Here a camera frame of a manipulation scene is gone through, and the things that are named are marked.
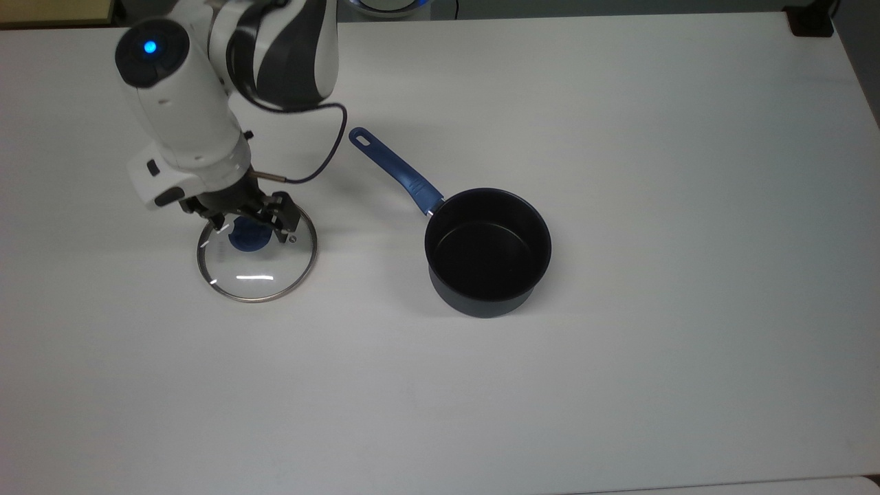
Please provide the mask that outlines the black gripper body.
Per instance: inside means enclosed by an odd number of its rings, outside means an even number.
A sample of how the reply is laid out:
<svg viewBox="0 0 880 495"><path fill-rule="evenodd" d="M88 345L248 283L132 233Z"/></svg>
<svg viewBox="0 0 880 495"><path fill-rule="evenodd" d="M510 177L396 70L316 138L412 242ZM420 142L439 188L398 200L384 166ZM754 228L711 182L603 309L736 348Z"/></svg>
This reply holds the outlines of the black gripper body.
<svg viewBox="0 0 880 495"><path fill-rule="evenodd" d="M265 197L258 179L243 177L229 188L202 193L179 201L181 209L188 214L198 215L200 210L222 210L226 215L251 217L257 221L268 222Z"/></svg>

